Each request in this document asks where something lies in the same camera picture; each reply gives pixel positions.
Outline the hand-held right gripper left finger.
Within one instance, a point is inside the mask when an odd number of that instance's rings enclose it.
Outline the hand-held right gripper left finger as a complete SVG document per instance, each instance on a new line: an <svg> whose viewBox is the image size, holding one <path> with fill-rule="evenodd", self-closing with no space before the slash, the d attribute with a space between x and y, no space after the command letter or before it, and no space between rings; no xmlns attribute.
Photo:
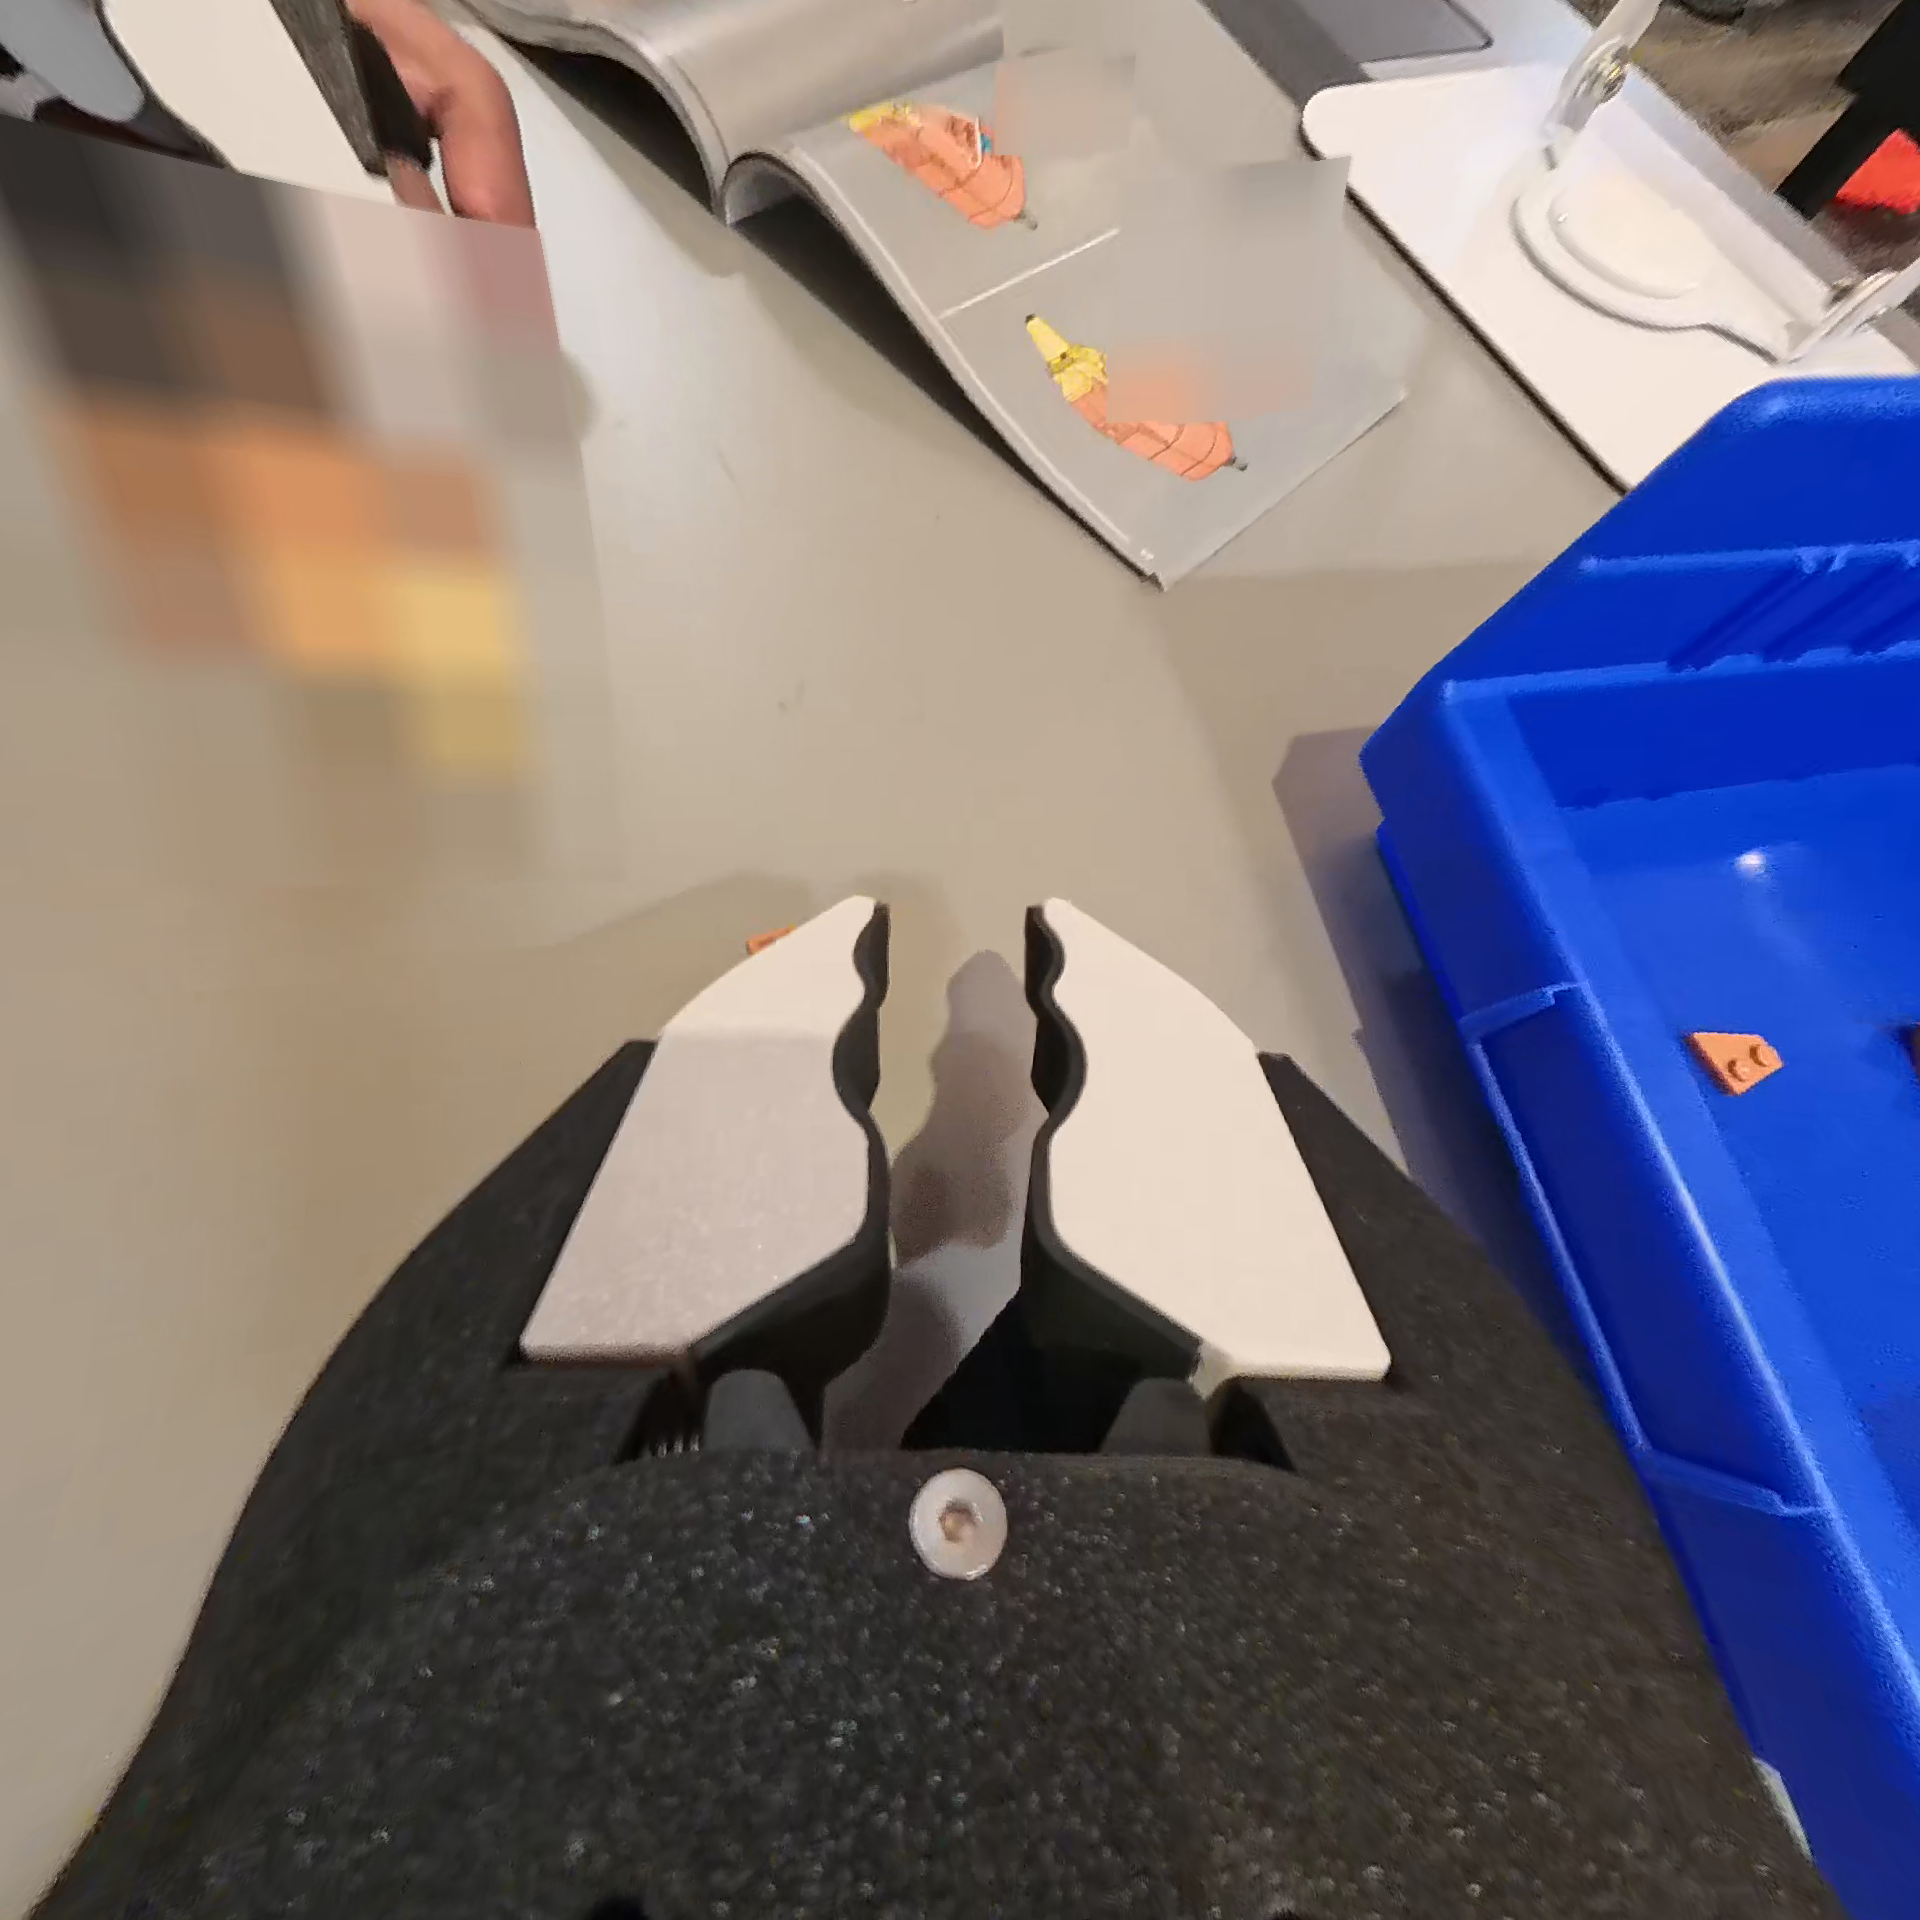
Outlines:
<svg viewBox="0 0 1920 1920"><path fill-rule="evenodd" d="M518 1338L536 1363L851 1365L888 1289L873 1118L884 903L847 897L688 999Z"/></svg>

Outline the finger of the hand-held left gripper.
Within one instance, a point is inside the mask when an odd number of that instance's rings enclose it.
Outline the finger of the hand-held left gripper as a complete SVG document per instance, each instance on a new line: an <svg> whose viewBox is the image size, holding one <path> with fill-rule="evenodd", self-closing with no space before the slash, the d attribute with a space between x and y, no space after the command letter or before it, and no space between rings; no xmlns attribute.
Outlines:
<svg viewBox="0 0 1920 1920"><path fill-rule="evenodd" d="M245 177L357 202L393 196L269 3L105 3L103 15L157 99Z"/></svg>

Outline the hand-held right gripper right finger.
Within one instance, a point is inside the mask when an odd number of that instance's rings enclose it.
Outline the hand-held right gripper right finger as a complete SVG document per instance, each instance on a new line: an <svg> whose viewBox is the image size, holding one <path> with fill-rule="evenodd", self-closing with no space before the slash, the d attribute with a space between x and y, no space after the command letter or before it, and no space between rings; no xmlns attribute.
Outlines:
<svg viewBox="0 0 1920 1920"><path fill-rule="evenodd" d="M1385 1380L1389 1348L1260 1047L1079 906L1027 915L1045 1123L1027 1187L1038 1345L1187 1386Z"/></svg>

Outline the blue plastic bin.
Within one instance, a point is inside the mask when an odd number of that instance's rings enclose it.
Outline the blue plastic bin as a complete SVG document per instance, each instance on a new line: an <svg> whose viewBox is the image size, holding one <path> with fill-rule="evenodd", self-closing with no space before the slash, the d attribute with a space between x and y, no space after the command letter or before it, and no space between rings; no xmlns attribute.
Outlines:
<svg viewBox="0 0 1920 1920"><path fill-rule="evenodd" d="M1852 1916L1918 1907L1918 397L1724 406L1360 769L1573 1330ZM1719 1093L1685 1043L1783 1069Z"/></svg>

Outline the grey desk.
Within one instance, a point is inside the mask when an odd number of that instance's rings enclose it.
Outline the grey desk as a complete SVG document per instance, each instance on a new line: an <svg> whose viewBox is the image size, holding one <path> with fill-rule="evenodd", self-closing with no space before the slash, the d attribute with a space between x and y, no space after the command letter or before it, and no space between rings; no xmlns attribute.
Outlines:
<svg viewBox="0 0 1920 1920"><path fill-rule="evenodd" d="M1033 1123L1021 911L1068 897L1299 1050L1385 1143L1312 887L1372 860L1356 755L1613 500L1422 285L1401 406L1172 590L1070 518L820 215L716 222L678 131L593 67L487 45L534 173L571 439L452 378L487 306L424 219L351 219L404 330L295 315L456 399L524 604L441 774L444 683L309 679L135 633L112 463L4 237L4 1916L117 1785L271 1441L399 1257L747 934L893 907L877 1119L908 1268L847 1441L1001 1303Z"/></svg>

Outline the grey instruction booklet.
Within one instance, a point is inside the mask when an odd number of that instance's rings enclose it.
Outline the grey instruction booklet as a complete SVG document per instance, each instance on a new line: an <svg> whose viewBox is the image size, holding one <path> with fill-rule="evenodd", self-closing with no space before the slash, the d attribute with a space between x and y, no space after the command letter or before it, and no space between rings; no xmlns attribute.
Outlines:
<svg viewBox="0 0 1920 1920"><path fill-rule="evenodd" d="M468 5L646 85L739 228L815 209L1156 585L1401 403L1420 315L1204 5Z"/></svg>

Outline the dark laptop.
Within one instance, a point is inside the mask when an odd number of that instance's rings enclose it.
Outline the dark laptop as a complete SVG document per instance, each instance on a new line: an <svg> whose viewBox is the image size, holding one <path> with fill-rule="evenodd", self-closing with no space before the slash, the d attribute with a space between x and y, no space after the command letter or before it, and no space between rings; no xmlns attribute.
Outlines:
<svg viewBox="0 0 1920 1920"><path fill-rule="evenodd" d="M1452 3L1204 3L1204 12L1299 103L1365 81L1372 63L1467 57L1492 44Z"/></svg>

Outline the white board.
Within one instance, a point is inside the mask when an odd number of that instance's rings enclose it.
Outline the white board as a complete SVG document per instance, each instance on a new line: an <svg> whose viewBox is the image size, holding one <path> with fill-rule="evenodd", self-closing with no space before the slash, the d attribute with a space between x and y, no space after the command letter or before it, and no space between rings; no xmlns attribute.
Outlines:
<svg viewBox="0 0 1920 1920"><path fill-rule="evenodd" d="M1776 369L1707 331L1624 325L1550 282L1511 212L1545 169L1540 125L1574 57L1327 86L1302 109L1302 133L1315 156L1348 162L1360 209L1595 468L1631 489L1717 412L1772 381L1915 385L1915 322L1902 306L1849 342ZM1728 162L1631 63L1591 133L1611 159L1686 203L1790 308L1815 313L1829 287L1871 274Z"/></svg>

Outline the red object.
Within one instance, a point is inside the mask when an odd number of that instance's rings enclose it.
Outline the red object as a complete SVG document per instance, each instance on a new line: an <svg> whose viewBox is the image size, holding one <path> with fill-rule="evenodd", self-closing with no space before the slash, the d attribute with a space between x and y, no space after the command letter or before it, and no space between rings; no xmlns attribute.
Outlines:
<svg viewBox="0 0 1920 1920"><path fill-rule="evenodd" d="M1918 218L1918 143L1894 127L1849 173L1833 196L1837 209L1887 218Z"/></svg>

